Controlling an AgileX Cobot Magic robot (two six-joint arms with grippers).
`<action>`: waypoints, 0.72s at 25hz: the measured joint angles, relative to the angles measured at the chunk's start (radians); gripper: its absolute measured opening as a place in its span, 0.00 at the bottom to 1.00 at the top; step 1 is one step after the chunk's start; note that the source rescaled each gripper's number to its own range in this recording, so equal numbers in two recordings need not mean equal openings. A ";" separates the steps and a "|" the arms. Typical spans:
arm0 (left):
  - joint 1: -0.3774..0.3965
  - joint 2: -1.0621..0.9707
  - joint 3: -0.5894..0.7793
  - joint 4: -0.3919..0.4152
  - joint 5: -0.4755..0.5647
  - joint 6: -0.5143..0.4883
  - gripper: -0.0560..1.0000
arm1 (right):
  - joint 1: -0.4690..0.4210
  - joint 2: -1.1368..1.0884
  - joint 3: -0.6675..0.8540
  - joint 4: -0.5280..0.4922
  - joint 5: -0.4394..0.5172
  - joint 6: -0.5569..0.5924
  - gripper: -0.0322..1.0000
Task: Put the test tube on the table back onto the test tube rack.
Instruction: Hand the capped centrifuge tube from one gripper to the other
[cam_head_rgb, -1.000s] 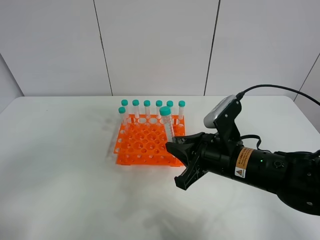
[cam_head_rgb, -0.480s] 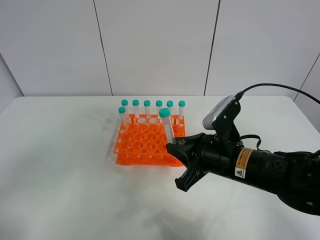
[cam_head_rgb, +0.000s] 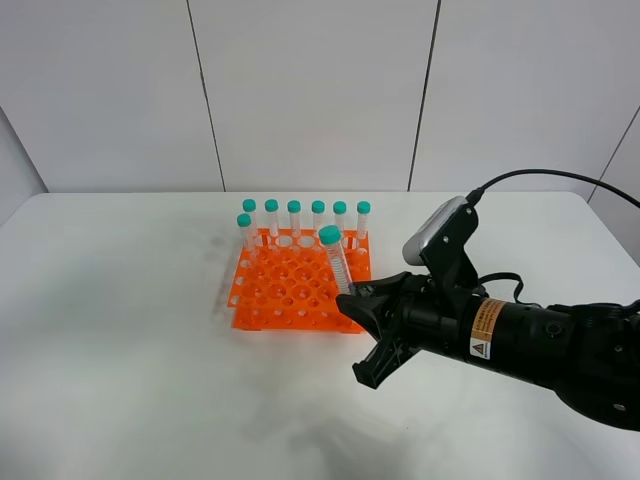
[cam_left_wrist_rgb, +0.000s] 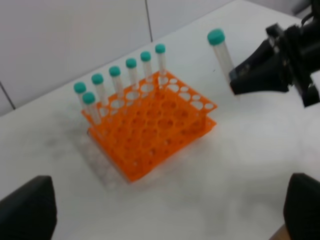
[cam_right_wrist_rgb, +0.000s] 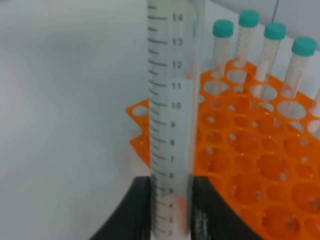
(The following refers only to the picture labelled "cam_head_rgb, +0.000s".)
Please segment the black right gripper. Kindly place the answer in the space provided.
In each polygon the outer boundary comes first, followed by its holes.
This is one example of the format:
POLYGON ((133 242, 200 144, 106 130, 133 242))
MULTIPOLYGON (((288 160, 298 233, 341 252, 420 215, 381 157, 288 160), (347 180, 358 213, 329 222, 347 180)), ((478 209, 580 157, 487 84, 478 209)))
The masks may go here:
POLYGON ((429 276, 409 272, 356 282, 351 294, 339 294, 339 312, 380 340, 364 360, 353 364, 356 380, 377 389, 419 351, 469 358, 471 324, 483 297, 462 288, 453 290, 452 299, 438 293, 429 276), (393 335, 382 337, 396 300, 393 335))

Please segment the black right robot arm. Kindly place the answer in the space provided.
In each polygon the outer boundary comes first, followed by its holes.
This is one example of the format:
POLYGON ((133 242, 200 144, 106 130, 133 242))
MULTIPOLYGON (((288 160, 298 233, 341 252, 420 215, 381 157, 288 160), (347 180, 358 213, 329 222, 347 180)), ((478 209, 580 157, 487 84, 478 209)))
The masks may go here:
POLYGON ((465 288, 439 293, 408 272, 358 282, 338 310, 376 344, 353 366, 378 388, 421 351, 553 391, 596 422, 639 428, 639 304, 550 305, 493 299, 465 288))

